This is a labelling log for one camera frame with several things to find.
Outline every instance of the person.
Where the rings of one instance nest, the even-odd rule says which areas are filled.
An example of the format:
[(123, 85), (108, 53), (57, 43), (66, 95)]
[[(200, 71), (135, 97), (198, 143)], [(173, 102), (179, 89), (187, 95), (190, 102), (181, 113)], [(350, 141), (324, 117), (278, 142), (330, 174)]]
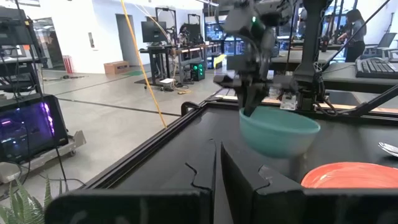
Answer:
[(188, 31), (187, 31), (187, 27), (185, 25), (182, 25), (180, 28), (180, 33), (178, 35), (178, 41), (182, 45), (188, 44)]
[[(347, 12), (347, 23), (351, 26), (343, 35), (337, 40), (344, 41), (349, 39), (351, 35), (355, 34), (365, 23), (362, 18), (361, 12), (357, 9), (353, 9)], [(353, 37), (352, 41), (348, 44), (346, 62), (355, 62), (355, 60), (363, 54), (365, 51), (364, 36), (366, 35), (366, 25)]]

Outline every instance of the computer screen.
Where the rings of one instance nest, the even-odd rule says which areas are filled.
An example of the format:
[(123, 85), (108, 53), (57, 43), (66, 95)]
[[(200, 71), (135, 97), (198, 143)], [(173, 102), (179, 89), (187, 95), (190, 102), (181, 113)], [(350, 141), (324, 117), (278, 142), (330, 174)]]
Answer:
[[(166, 22), (158, 22), (166, 30)], [(144, 43), (167, 41), (167, 38), (154, 21), (141, 22)]]
[(390, 47), (392, 41), (396, 37), (397, 33), (388, 33), (384, 34), (383, 38), (380, 41), (380, 44), (378, 47)]
[(184, 24), (189, 31), (189, 41), (199, 41), (200, 32), (200, 25), (199, 24)]
[(18, 9), (0, 7), (0, 45), (33, 44), (21, 16), (22, 20), (26, 19), (23, 10), (19, 13)]

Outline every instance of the black panel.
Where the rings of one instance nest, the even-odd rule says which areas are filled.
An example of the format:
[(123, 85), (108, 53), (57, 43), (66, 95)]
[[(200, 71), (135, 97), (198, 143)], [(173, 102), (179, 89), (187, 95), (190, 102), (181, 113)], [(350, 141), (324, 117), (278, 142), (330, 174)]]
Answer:
[(0, 127), (0, 161), (22, 162), (68, 143), (58, 99), (53, 95), (44, 95), (44, 102), (39, 94), (19, 102), (0, 101)]

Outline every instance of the white wall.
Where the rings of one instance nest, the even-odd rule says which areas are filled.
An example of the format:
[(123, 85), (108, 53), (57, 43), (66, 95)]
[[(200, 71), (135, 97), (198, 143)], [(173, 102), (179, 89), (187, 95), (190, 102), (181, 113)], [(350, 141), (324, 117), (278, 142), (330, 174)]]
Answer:
[[(149, 12), (149, 14), (153, 17), (155, 14), (155, 7), (169, 7), (177, 10), (177, 29), (184, 22), (188, 22), (188, 13), (195, 13), (201, 15), (201, 9), (191, 9), (196, 7), (203, 7), (203, 4), (194, 4), (194, 6), (187, 6), (187, 1), (185, 3), (181, 3), (180, 1), (174, 1), (174, 3), (179, 7), (187, 7), (188, 9), (179, 9), (175, 7), (170, 7), (168, 3), (173, 2), (171, 0), (152, 0), (152, 2), (147, 2), (143, 0), (135, 0), (135, 1), (125, 1), (127, 13), (132, 15), (133, 25), (134, 25), (134, 33), (137, 39), (138, 49), (144, 49), (147, 47), (147, 43), (143, 43), (142, 41), (142, 32), (141, 32), (141, 22), (146, 21), (146, 15), (143, 14), (140, 10), (137, 9), (133, 3), (140, 4), (145, 6), (145, 9)], [(93, 7), (95, 12), (96, 21), (98, 23), (99, 32), (101, 33), (98, 50), (103, 55), (102, 61), (106, 62), (115, 62), (123, 60), (120, 41), (119, 41), (119, 33), (118, 33), (118, 25), (116, 23), (115, 14), (124, 14), (123, 9), (121, 7), (120, 1), (109, 1), (109, 0), (93, 0)], [(174, 19), (169, 12), (161, 12), (159, 15), (159, 21), (165, 21), (167, 23), (167, 27), (172, 27), (174, 25)], [(140, 54), (141, 60), (143, 64), (149, 63), (149, 55), (148, 54)]]
[[(361, 11), (366, 21), (380, 7), (385, 0), (359, 0), (357, 8)], [(385, 34), (391, 21), (391, 13), (398, 9), (398, 1), (392, 0), (368, 22), (368, 33), (364, 40), (365, 44), (378, 44)]]
[[(116, 14), (124, 14), (120, 2), (108, 0), (93, 0), (94, 12), (101, 37), (99, 38), (99, 51), (103, 55), (102, 62), (117, 62), (123, 60), (120, 48), (119, 31), (116, 22)], [(147, 44), (142, 41), (141, 22), (146, 21), (146, 15), (133, 4), (125, 3), (126, 10), (132, 15), (134, 34), (136, 35), (138, 49), (144, 49)], [(146, 7), (151, 16), (155, 16), (155, 9)], [(148, 54), (140, 54), (143, 64), (149, 63)]]
[(102, 54), (91, 48), (88, 33), (98, 44), (98, 26), (91, 0), (40, 0), (43, 10), (50, 13), (57, 32), (62, 55), (72, 58), (76, 73), (103, 73)]
[[(151, 16), (155, 16), (155, 7), (173, 6), (177, 9), (178, 29), (188, 22), (188, 13), (202, 15), (203, 9), (203, 3), (195, 0), (125, 0), (125, 3), (127, 13), (133, 17), (138, 49), (147, 47), (141, 32), (141, 22), (146, 21), (146, 15), (133, 3), (145, 6)], [(52, 18), (62, 54), (71, 56), (74, 72), (104, 73), (104, 63), (123, 60), (115, 15), (123, 14), (120, 0), (40, 0), (40, 7), (21, 8), (32, 19)], [(171, 23), (171, 15), (169, 18), (167, 22)], [(90, 46), (89, 32), (93, 35), (94, 49)], [(147, 54), (140, 56), (144, 64), (149, 63)]]

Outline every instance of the orange plate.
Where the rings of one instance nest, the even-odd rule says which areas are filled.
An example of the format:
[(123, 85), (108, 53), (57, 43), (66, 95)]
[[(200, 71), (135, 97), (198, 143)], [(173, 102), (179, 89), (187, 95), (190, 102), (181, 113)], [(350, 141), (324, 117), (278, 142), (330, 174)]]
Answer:
[(337, 162), (311, 170), (306, 188), (398, 188), (398, 169), (362, 162)]

